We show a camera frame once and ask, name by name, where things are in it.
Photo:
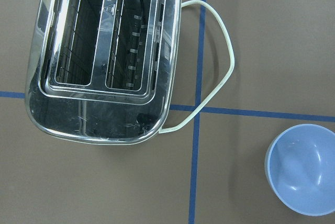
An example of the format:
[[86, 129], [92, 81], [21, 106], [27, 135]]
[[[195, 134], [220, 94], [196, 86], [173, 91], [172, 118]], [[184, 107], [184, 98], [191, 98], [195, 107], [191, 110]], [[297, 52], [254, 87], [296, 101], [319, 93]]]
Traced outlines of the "blue bowl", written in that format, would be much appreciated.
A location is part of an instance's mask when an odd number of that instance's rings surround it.
[[334, 132], [315, 124], [292, 126], [269, 145], [264, 171], [278, 199], [306, 216], [334, 212]]

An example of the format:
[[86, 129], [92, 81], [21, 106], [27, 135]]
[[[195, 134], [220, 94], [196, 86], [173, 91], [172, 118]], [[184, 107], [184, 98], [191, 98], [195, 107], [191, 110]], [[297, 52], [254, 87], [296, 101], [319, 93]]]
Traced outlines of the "silver two-slot toaster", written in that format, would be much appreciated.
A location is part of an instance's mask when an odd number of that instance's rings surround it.
[[161, 132], [182, 0], [41, 0], [27, 71], [33, 124], [56, 138], [130, 145]]

